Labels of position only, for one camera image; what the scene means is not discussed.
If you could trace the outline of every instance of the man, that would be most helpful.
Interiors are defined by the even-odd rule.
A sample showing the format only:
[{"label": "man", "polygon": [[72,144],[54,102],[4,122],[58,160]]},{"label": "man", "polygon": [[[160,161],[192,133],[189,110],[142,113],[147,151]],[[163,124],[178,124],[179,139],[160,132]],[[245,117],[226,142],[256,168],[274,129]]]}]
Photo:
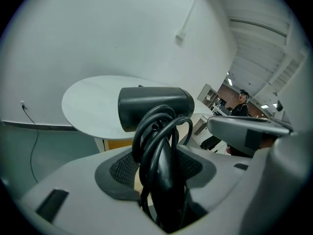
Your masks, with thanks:
[{"label": "man", "polygon": [[[240,90],[239,94],[239,104],[231,111],[231,116],[248,116],[248,106],[246,105],[249,102],[249,94],[245,90]],[[204,150],[212,150],[221,140],[215,136],[211,136],[202,142],[201,148]]]}]

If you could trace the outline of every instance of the wall baseboard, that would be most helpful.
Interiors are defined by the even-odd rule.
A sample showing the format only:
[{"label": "wall baseboard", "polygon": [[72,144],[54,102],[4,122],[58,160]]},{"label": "wall baseboard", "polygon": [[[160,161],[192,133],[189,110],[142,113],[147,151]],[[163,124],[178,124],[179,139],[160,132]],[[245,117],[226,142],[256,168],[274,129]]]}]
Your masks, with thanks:
[{"label": "wall baseboard", "polygon": [[37,129],[37,130],[44,130],[44,131],[77,131],[73,126],[66,126],[66,125],[45,125],[45,124],[29,124],[29,123],[17,123],[17,122],[9,122],[3,121],[2,123],[4,126],[14,126],[19,128],[26,128],[26,129]]}]

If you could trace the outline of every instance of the ceiling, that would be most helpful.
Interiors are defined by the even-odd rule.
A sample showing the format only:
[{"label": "ceiling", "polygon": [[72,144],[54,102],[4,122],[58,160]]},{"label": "ceiling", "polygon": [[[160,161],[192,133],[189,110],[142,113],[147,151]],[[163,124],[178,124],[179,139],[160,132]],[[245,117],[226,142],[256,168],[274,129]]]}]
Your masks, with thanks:
[{"label": "ceiling", "polygon": [[254,104],[274,113],[277,94],[299,68],[308,41],[283,0],[220,0],[237,40],[229,70],[233,87],[246,90]]}]

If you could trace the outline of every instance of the white countertop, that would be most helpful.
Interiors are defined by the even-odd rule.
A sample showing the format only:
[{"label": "white countertop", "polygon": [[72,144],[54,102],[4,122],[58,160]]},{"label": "white countertop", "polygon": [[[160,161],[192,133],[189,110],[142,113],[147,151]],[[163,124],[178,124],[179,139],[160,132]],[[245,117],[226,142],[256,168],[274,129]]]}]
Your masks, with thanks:
[{"label": "white countertop", "polygon": [[218,108],[216,105],[212,105],[213,107],[213,112],[219,112],[222,116],[227,116],[227,114],[225,114],[224,112],[222,112],[222,110],[220,108]]},{"label": "white countertop", "polygon": [[[134,132],[124,132],[118,117],[118,95],[124,87],[166,87],[157,82],[126,76],[89,77],[73,84],[62,99],[62,110],[77,130],[95,138],[131,139]],[[212,115],[197,99],[194,114]]]}]

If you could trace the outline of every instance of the electrical cord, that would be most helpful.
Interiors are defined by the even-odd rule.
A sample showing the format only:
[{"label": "electrical cord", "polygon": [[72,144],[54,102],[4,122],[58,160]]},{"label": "electrical cord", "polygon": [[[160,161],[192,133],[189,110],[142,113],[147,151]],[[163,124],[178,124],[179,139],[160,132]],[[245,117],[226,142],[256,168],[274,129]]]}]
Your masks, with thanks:
[{"label": "electrical cord", "polygon": [[[145,150],[143,150],[143,144],[146,144],[147,142],[146,140],[141,140],[143,133],[152,123],[160,120],[165,120],[168,122],[168,124],[157,133],[157,135],[150,141]],[[164,146],[164,142],[169,140],[169,134],[172,134],[171,148],[173,152],[176,152],[176,147],[179,140],[176,126],[185,122],[189,124],[188,135],[185,142],[183,143],[183,145],[186,145],[191,138],[193,129],[192,121],[188,117],[176,118],[175,111],[168,105],[159,105],[151,109],[142,118],[137,127],[133,139],[133,155],[134,158],[140,162],[139,178],[142,185],[144,186],[140,196],[142,209],[151,219],[152,217],[149,211],[147,198],[151,190],[154,176],[157,173],[158,161]]]},{"label": "electrical cord", "polygon": [[[28,116],[28,118],[30,119],[30,121],[33,122],[34,126],[36,126],[36,124],[34,123],[34,121],[30,118],[30,116],[27,114],[27,112],[25,111],[25,106],[22,105],[22,109],[23,111],[25,112],[25,114]],[[33,158],[33,153],[34,153],[34,149],[35,149],[35,146],[36,146],[36,143],[37,143],[37,140],[38,140],[38,135],[39,135],[39,132],[38,132],[38,129],[36,128],[36,131],[37,131],[37,135],[36,135],[36,140],[35,140],[35,143],[33,145],[33,148],[31,149],[31,152],[30,152],[30,169],[31,169],[31,173],[33,174],[33,177],[36,181],[36,183],[38,183],[36,177],[35,177],[35,174],[34,174],[34,170],[33,170],[33,166],[32,166],[32,158]]]}]

